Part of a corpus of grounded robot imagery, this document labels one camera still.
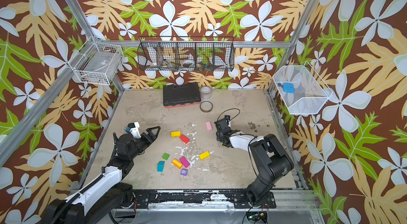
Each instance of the green block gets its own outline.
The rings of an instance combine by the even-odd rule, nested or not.
[[[169,157],[170,155],[168,153],[164,153],[164,155],[162,156],[164,160],[168,160]]]

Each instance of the tape roll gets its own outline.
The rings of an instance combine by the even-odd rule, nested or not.
[[[199,90],[201,93],[201,98],[202,99],[209,99],[212,96],[212,88],[209,86],[203,86]]]
[[[209,113],[210,111],[212,111],[213,105],[209,101],[204,101],[201,102],[199,108],[201,109],[202,112]]]

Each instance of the blue object in basket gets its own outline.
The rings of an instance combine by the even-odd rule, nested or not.
[[[294,92],[294,85],[291,84],[291,83],[284,83],[284,84],[282,85],[282,90],[283,90],[285,93],[293,93],[293,92]]]

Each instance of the teal block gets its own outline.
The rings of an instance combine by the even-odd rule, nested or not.
[[[161,161],[158,162],[157,171],[162,172],[163,170],[164,170],[164,161],[161,160]]]

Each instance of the hanging wire shelf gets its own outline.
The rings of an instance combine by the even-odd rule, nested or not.
[[[141,70],[232,71],[234,68],[233,37],[164,38],[170,40],[139,38],[137,59]]]

